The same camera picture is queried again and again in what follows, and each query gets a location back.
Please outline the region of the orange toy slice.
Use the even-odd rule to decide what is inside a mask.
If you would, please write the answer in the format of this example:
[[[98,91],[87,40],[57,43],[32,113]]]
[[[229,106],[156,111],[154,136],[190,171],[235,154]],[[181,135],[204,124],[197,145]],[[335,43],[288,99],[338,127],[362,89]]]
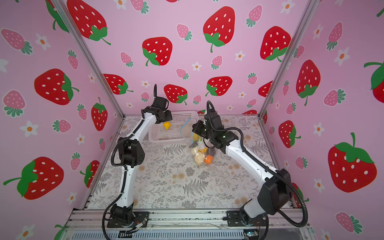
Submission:
[[[205,157],[205,163],[206,163],[207,165],[210,165],[210,164],[212,163],[212,161],[213,161],[213,156],[211,156],[211,155],[207,155],[207,156]]]

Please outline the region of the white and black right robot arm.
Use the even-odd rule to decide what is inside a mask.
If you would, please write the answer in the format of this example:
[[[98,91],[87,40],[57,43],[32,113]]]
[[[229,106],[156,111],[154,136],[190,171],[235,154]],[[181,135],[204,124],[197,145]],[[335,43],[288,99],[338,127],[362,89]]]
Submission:
[[[214,148],[235,159],[261,187],[257,198],[241,207],[241,221],[250,225],[258,217],[278,213],[294,227],[306,226],[309,220],[308,209],[298,190],[293,186],[289,172],[270,166],[248,150],[244,144],[244,133],[236,127],[225,128],[211,101],[207,101],[204,118],[204,121],[199,120],[193,125],[193,132],[208,140]],[[302,207],[303,218],[299,222],[291,219],[281,209],[293,196],[297,197]]]

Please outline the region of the clear zip top bag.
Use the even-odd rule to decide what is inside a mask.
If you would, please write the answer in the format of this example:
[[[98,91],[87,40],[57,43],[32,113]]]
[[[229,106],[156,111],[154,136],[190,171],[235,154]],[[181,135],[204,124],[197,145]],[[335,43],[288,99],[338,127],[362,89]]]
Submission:
[[[180,129],[180,134],[184,138],[185,142],[187,143],[187,147],[188,147],[190,153],[191,153],[191,148],[199,147],[199,151],[200,151],[200,149],[207,147],[206,143],[205,143],[205,139],[202,137],[200,137],[198,142],[192,143],[192,136],[193,136],[192,128],[193,128],[193,124],[196,124],[197,121],[198,120],[196,118],[192,118],[191,116],[188,116],[187,121],[184,124],[182,124],[182,127]],[[207,155],[213,156],[213,160],[214,160],[214,156],[216,155],[216,150],[214,148],[208,148],[205,155],[206,156]],[[208,166],[206,163],[203,163],[200,166],[197,165],[197,167],[206,167],[206,166]]]

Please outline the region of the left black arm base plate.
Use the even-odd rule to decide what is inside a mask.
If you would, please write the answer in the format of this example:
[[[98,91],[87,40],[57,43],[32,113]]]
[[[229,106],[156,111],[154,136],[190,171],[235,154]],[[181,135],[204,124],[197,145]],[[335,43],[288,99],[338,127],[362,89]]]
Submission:
[[[108,221],[107,228],[134,228],[140,225],[139,228],[146,228],[149,220],[150,212],[132,212],[126,219],[111,217]]]

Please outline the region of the white plastic basket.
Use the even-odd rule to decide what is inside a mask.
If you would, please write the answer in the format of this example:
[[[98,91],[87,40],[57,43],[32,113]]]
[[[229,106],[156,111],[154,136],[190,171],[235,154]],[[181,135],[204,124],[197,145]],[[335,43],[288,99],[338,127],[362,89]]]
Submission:
[[[193,125],[199,120],[196,111],[172,112],[172,120],[168,129],[164,123],[151,127],[148,135],[149,141],[155,144],[181,144],[193,142]]]

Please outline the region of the small yellow toy lemon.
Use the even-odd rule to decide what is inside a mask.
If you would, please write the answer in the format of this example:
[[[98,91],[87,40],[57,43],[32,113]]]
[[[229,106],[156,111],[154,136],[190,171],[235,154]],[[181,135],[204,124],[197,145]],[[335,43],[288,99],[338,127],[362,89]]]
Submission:
[[[168,130],[170,127],[171,127],[171,123],[170,123],[170,122],[165,122],[165,123],[164,123],[164,128],[165,128],[166,130]]]

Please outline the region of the yellow toy banana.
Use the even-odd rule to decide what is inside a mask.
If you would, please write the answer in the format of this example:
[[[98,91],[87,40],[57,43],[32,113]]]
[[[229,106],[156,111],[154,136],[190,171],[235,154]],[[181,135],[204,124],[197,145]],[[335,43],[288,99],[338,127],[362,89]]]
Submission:
[[[195,143],[195,142],[198,142],[200,139],[200,136],[193,133],[193,136],[192,136],[192,143]]]

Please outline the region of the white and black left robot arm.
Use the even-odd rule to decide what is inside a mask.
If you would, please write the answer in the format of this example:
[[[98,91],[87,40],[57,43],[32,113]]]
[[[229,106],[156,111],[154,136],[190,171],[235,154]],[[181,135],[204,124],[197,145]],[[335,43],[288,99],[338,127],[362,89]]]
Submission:
[[[109,239],[106,231],[106,221],[117,220],[126,226],[135,222],[133,213],[133,193],[136,173],[145,160],[145,152],[141,142],[151,127],[172,120],[168,110],[169,100],[157,96],[157,85],[154,86],[154,101],[152,105],[141,110],[141,121],[126,137],[118,140],[111,156],[111,165],[122,168],[120,194],[107,206],[102,217],[102,231],[105,239]]]

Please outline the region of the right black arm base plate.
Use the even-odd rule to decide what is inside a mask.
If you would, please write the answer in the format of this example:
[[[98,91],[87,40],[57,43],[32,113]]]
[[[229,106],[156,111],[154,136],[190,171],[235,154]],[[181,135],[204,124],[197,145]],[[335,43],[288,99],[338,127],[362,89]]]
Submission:
[[[223,221],[226,221],[229,227],[266,227],[268,217],[260,215],[255,218],[251,218],[245,213],[245,211],[233,210],[226,212],[226,215],[223,217]]]

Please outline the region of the beige toy bun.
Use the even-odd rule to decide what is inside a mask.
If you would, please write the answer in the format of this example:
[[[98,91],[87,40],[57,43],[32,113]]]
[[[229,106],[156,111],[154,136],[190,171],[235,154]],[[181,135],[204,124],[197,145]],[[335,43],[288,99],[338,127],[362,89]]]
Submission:
[[[200,152],[200,151],[197,151],[195,153],[195,157],[194,157],[194,160],[195,160],[195,163],[200,166],[202,165],[203,163],[205,163],[205,159],[206,159],[206,155],[205,153],[203,152]]]

